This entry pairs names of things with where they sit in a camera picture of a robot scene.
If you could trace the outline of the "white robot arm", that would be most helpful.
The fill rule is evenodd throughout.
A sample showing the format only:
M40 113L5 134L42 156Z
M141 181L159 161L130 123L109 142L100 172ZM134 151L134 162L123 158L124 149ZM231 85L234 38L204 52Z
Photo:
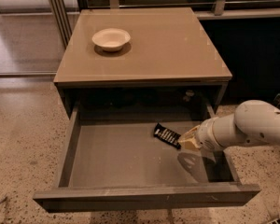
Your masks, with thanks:
M238 105L225 117L206 119L178 139L189 150L222 151L228 147L280 146L280 109L261 100Z

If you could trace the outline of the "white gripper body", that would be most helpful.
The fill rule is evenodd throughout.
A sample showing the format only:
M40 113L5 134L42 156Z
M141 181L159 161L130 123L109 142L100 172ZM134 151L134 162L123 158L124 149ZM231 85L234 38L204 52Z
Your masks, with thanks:
M215 120L216 118L206 119L199 125L198 130L195 133L195 138L200 149L209 152L221 151L223 149L223 147L217 142L213 132Z

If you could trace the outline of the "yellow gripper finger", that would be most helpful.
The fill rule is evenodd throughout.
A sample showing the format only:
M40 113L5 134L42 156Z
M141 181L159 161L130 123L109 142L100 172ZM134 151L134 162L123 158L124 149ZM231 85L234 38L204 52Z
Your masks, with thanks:
M193 128L190 129L189 131L187 131L187 132L185 132L184 134L182 134L182 135L180 136L180 139L181 139L182 141L186 141L186 140L193 139L194 136L195 136L195 134L196 134L196 132L198 131L198 129L199 129L199 125L193 127Z
M190 140L179 140L178 144L186 150L199 151L201 149L195 142Z

